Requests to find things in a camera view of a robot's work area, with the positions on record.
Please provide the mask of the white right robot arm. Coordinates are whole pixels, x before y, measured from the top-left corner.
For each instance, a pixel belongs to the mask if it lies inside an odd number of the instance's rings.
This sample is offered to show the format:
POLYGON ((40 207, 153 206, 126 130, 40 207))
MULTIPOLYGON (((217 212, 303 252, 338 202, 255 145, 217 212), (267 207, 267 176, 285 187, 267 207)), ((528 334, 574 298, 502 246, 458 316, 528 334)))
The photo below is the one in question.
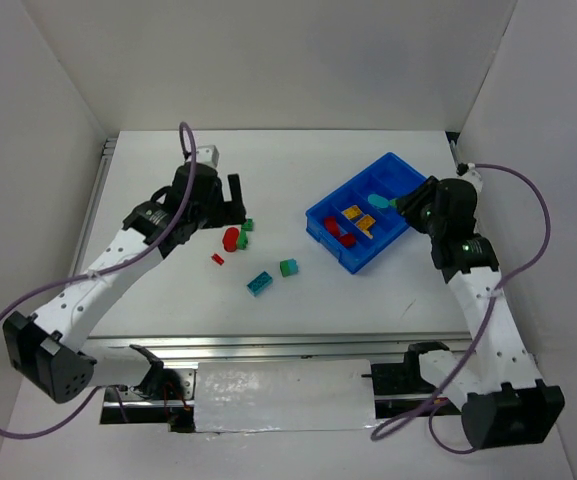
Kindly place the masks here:
POLYGON ((543 442, 565 405, 528 352, 508 305, 490 241, 475 230, 478 190, 458 178, 429 177, 396 201, 406 223, 431 241, 433 264, 456 298, 472 335, 461 357, 438 348, 417 356, 419 375, 433 386, 417 413, 448 400, 461 414, 471 449, 543 442))

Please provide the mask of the orange yellow lego brick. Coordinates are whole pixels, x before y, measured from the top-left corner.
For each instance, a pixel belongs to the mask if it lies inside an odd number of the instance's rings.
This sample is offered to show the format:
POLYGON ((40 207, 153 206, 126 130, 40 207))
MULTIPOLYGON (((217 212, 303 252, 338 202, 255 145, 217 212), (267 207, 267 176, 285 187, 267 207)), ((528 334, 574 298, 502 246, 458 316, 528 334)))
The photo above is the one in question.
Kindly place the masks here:
POLYGON ((352 205, 344 209, 342 214, 351 222, 359 220, 364 215, 362 210, 357 205, 352 205))

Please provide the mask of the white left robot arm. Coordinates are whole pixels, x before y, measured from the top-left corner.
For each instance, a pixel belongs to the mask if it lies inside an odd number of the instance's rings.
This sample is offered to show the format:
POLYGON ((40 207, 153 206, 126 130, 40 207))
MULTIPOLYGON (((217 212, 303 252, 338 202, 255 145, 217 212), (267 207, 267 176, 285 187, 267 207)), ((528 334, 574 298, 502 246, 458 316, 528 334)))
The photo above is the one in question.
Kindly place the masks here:
POLYGON ((146 347, 84 344, 112 306, 145 273, 158 266, 200 229, 237 226, 246 210, 240 178, 221 180, 210 165, 186 163, 173 182, 137 205, 110 245, 77 282, 25 316, 15 311, 3 323, 9 359, 15 370, 55 403, 64 404, 88 386, 134 387, 148 397, 162 393, 179 377, 146 347), (231 198, 223 196, 223 184, 231 198))

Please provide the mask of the yellow black striped lego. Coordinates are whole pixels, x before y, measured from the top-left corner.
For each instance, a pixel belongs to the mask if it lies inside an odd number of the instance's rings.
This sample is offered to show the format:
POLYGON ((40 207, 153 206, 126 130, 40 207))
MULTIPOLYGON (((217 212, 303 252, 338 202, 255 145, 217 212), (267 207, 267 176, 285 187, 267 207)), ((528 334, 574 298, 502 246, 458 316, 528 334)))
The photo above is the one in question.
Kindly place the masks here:
POLYGON ((363 215, 359 220, 355 222, 357 228, 368 238, 373 239, 374 236, 371 233, 371 228, 375 225, 376 220, 368 214, 363 215))

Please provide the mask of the red rectangular lego brick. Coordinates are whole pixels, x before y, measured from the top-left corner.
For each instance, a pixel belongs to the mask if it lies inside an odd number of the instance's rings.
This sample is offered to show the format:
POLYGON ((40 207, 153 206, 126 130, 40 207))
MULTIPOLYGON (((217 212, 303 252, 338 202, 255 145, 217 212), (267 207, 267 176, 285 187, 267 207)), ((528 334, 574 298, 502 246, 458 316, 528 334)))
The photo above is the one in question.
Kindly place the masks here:
POLYGON ((334 216, 325 217, 323 224, 328 233, 334 238, 339 238, 341 236, 341 230, 334 216))

